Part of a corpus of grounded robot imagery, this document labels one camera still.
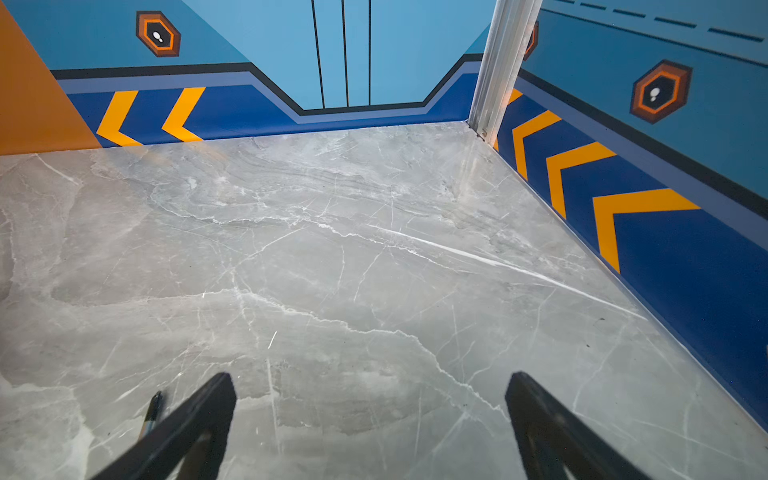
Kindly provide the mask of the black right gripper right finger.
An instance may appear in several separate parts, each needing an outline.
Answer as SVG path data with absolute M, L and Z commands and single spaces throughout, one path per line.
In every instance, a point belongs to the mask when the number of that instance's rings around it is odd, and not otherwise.
M 529 479 L 646 479 L 533 377 L 512 374 L 505 400 Z

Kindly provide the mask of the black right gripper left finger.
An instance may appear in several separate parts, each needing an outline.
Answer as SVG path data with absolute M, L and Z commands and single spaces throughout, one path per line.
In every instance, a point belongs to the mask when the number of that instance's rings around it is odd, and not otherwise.
M 230 374 L 212 376 L 176 410 L 102 469 L 97 479 L 216 479 L 237 395 Z

